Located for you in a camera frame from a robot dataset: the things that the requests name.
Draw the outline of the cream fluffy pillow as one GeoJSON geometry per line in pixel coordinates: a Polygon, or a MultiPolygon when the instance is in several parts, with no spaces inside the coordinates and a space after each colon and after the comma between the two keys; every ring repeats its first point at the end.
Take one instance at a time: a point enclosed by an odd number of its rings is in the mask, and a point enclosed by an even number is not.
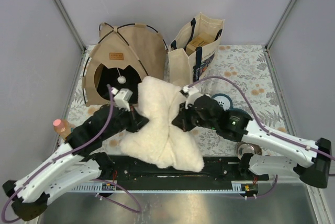
{"type": "Polygon", "coordinates": [[[186,98],[181,88],[147,76],[138,85],[138,112],[148,123],[135,133],[126,133],[121,152],[163,169],[200,172],[203,156],[192,134],[172,125],[186,98]]]}

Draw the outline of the steel pet bowl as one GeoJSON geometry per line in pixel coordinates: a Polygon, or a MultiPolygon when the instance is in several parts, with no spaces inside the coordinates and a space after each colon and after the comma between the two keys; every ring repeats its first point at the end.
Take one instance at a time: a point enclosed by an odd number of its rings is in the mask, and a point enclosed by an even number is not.
{"type": "Polygon", "coordinates": [[[238,142],[236,145],[236,155],[241,160],[242,156],[245,153],[262,155],[262,149],[259,145],[246,143],[246,142],[238,142]]]}

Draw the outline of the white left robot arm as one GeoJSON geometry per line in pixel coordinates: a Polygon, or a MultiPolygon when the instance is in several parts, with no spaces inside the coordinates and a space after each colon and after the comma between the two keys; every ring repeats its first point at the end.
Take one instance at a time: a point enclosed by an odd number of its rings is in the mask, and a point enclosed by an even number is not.
{"type": "Polygon", "coordinates": [[[130,110],[104,105],[74,128],[54,154],[26,177],[3,184],[18,219],[41,215],[53,199],[89,180],[114,176],[114,164],[105,152],[94,153],[106,139],[127,130],[137,132],[149,122],[133,106],[130,110]]]}

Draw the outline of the teal double pet bowl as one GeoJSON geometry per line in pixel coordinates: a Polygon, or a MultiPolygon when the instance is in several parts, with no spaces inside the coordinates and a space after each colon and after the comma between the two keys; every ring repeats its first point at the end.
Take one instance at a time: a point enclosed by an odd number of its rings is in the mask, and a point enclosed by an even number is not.
{"type": "Polygon", "coordinates": [[[248,115],[246,111],[239,108],[234,108],[232,99],[226,94],[218,93],[213,95],[211,98],[217,101],[220,107],[224,110],[238,111],[240,113],[248,115]]]}

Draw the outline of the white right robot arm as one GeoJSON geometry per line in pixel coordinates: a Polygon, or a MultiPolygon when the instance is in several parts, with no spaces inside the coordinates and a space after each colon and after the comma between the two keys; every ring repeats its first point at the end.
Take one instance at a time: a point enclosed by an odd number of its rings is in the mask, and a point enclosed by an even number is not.
{"type": "Polygon", "coordinates": [[[331,165],[331,142],[325,138],[307,140],[267,128],[248,113],[231,107],[230,102],[206,95],[192,104],[180,104],[172,124],[183,131],[195,127],[214,130],[233,142],[244,142],[272,150],[276,156],[245,153],[240,159],[239,176],[281,175],[300,179],[309,186],[326,188],[331,165]]]}

